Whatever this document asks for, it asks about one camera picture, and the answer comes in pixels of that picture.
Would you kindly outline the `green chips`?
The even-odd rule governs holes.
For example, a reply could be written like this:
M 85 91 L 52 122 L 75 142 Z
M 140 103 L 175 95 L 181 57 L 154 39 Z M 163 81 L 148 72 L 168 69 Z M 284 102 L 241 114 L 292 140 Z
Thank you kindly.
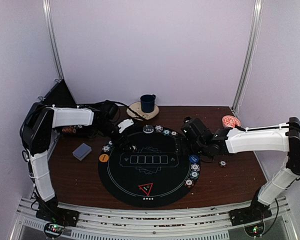
M 162 132 L 162 134 L 163 134 L 164 136 L 169 136 L 169 135 L 171 134 L 171 131 L 168 130 L 168 129 L 164 129 L 163 132 Z

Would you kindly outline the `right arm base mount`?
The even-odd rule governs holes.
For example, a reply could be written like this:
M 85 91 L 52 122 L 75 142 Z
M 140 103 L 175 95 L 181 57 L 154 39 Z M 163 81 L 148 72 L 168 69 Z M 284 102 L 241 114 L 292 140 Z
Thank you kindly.
M 272 216 L 270 210 L 262 211 L 251 207 L 237 208 L 229 212 L 232 226 L 244 226 L 249 237 L 261 237 L 266 232 L 264 220 Z

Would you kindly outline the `blue playing card deck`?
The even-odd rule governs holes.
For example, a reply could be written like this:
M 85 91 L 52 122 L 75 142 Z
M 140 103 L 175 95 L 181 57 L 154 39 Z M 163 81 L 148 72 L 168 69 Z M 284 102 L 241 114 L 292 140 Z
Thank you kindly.
M 82 143 L 79 147 L 77 147 L 72 155 L 79 161 L 82 161 L 90 152 L 92 148 L 86 143 Z

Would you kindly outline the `green fifty poker chip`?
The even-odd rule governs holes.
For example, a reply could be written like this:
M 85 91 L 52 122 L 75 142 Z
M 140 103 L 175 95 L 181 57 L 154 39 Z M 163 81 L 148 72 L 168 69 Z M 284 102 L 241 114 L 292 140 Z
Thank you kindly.
M 190 174 L 189 174 L 189 177 L 192 179 L 192 180 L 197 180 L 199 178 L 200 174 L 198 171 L 191 171 Z

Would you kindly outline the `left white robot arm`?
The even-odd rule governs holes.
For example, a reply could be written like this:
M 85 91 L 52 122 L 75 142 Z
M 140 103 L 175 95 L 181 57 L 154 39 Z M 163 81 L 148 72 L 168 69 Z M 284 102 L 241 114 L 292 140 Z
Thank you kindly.
M 55 198 L 48 166 L 48 153 L 52 146 L 52 132 L 61 127 L 81 126 L 96 129 L 109 137 L 113 144 L 124 139 L 124 132 L 134 124 L 131 118 L 117 125 L 111 122 L 112 113 L 104 106 L 112 107 L 110 101 L 79 104 L 73 107 L 44 105 L 35 102 L 28 112 L 21 128 L 20 137 L 32 170 L 32 179 L 37 194 L 44 202 Z

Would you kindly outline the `orange big blind button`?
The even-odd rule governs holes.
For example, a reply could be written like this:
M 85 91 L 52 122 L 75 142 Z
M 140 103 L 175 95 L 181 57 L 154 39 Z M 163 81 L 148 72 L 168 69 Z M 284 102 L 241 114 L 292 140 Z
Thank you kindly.
M 106 162 L 108 162 L 109 161 L 109 159 L 110 159 L 110 157 L 109 157 L 109 155 L 108 154 L 101 154 L 100 156 L 99 156 L 99 161 L 101 162 L 101 163 L 106 163 Z

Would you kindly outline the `blue ten poker chip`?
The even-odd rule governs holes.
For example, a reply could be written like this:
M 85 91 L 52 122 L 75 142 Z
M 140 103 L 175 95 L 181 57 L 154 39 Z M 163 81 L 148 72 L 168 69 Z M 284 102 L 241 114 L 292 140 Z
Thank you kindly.
M 197 164 L 197 163 L 193 163 L 193 164 L 191 164 L 191 170 L 192 171 L 196 171 L 196 172 L 198 172 L 198 171 L 200 171 L 200 165 L 199 164 Z

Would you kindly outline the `orange hundred chip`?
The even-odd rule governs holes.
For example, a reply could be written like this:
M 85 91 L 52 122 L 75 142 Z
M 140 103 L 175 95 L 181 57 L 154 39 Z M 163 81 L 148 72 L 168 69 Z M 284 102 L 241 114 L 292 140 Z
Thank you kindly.
M 184 182 L 184 186 L 187 187 L 187 188 L 192 188 L 194 186 L 194 181 L 192 179 L 187 179 Z
M 130 147 L 130 150 L 131 150 L 132 152 L 135 152 L 135 151 L 137 150 L 137 147 L 136 147 L 135 145 L 132 145 L 132 146 Z
M 177 132 L 176 131 L 172 131 L 171 135 L 175 137 L 175 136 L 177 136 Z

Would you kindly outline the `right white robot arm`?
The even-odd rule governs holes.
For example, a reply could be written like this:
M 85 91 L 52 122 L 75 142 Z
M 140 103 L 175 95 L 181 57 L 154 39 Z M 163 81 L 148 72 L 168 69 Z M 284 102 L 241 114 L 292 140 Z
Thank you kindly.
M 199 118 L 186 117 L 181 130 L 192 151 L 199 156 L 233 155 L 254 152 L 257 156 L 282 158 L 280 169 L 255 193 L 246 210 L 249 220 L 258 220 L 270 204 L 300 179 L 300 120 L 264 127 L 224 127 L 211 132 Z

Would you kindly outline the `red triangle all-in marker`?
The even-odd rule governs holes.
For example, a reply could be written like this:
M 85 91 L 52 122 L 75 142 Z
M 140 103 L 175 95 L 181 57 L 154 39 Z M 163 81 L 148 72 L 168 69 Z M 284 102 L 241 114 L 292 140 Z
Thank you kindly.
M 146 183 L 146 184 L 141 184 L 141 185 L 138 185 L 138 188 L 143 191 L 143 193 L 146 195 L 146 196 L 149 196 L 152 192 L 152 188 L 153 188 L 153 185 L 154 183 L 151 182 L 151 183 Z

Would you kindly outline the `blue small blind button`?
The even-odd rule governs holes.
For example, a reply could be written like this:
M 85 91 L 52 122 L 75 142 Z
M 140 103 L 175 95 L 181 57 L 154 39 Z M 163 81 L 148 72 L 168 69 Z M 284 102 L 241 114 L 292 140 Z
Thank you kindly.
M 200 161 L 200 158 L 194 154 L 190 155 L 188 159 L 192 164 L 197 164 Z

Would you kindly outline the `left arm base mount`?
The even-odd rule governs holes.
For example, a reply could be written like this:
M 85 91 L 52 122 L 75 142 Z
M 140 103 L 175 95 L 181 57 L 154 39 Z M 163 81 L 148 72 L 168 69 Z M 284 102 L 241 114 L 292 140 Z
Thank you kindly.
M 43 227 L 43 233 L 48 238 L 60 237 L 66 227 L 76 227 L 80 213 L 75 210 L 59 208 L 59 214 L 38 210 L 35 216 L 47 223 Z

